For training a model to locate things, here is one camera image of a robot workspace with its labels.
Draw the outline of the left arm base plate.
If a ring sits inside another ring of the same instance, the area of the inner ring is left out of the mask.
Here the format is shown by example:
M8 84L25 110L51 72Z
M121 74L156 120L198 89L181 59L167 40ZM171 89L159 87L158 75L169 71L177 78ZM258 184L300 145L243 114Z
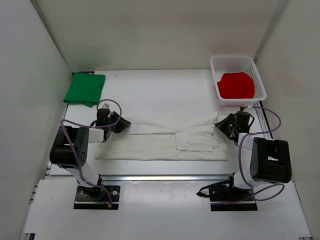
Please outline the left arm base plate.
M108 194L101 188L78 185L73 208L75 210L118 210L121 186L104 185Z

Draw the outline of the green t shirt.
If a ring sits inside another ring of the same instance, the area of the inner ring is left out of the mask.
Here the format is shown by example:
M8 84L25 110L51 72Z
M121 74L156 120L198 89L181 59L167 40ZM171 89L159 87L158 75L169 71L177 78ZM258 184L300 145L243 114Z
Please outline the green t shirt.
M101 99L105 80L106 76L103 74L75 72L63 102L92 108Z

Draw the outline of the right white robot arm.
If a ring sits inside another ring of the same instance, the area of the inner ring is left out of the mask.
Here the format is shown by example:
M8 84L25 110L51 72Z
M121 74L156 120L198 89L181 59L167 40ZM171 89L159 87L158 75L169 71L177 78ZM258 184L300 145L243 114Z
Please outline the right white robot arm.
M215 127L238 147L239 172L231 177L224 193L238 199L244 190L264 184L287 184L292 178L289 143L250 133L255 118L240 110L217 122Z

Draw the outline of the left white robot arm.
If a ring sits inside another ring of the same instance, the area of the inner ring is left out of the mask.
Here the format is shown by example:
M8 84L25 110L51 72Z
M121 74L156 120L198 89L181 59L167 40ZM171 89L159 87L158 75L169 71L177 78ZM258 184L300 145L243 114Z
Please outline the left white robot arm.
M106 142L111 133L123 132L131 126L131 122L115 111L100 108L96 112L96 120L89 126L76 124L72 127L64 123L71 121L61 120L49 153L50 162L71 173L82 191L94 201L108 198L111 202L110 192L103 186L101 175L87 162L88 146L90 143Z

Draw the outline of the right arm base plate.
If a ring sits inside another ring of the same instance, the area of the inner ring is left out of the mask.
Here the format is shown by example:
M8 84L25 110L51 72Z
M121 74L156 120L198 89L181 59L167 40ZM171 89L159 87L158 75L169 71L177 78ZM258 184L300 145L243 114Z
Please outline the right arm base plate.
M257 203L250 189L234 187L231 180L224 180L202 187L196 195L209 198L211 212L257 211Z

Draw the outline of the white t shirt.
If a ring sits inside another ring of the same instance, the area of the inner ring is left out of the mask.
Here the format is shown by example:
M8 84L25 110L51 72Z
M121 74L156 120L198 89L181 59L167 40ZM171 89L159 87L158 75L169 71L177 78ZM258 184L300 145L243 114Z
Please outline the white t shirt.
M131 125L97 145L96 160L226 161L217 112L201 116L129 116Z

